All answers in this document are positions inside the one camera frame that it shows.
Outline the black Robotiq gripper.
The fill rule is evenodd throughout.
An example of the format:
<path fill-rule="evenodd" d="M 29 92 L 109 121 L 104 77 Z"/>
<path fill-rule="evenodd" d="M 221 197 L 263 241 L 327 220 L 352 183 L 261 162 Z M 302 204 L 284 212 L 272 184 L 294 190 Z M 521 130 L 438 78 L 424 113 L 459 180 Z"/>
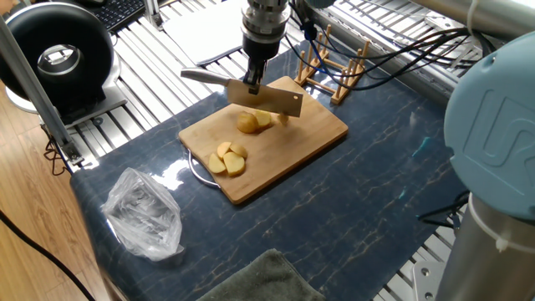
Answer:
<path fill-rule="evenodd" d="M 247 72 L 242 82 L 248 87 L 249 94 L 258 94 L 267 63 L 278 54 L 279 42 L 259 43 L 244 36 L 242 48 L 251 59 L 248 61 Z"/>

